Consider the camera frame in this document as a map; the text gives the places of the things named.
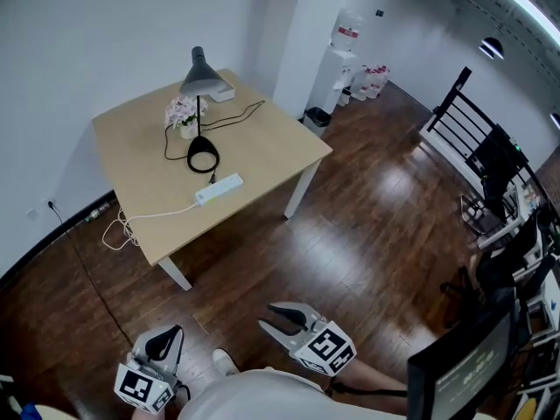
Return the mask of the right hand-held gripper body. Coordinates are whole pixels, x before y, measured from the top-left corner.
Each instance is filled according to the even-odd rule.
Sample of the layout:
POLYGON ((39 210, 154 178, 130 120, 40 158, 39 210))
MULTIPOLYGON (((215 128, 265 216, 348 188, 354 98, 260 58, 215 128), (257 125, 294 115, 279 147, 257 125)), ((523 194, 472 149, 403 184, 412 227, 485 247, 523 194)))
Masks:
POLYGON ((356 357, 353 341, 333 322, 316 321, 294 359, 322 375, 337 375, 356 357))

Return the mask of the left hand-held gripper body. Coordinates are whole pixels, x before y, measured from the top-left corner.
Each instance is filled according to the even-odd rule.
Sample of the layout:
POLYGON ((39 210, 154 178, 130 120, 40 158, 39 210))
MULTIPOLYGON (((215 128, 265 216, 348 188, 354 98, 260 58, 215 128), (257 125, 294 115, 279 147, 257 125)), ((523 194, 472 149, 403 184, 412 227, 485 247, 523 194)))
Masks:
POLYGON ((176 395, 178 358, 152 360, 128 353, 117 369, 114 392, 126 403, 150 414, 160 413, 176 395))

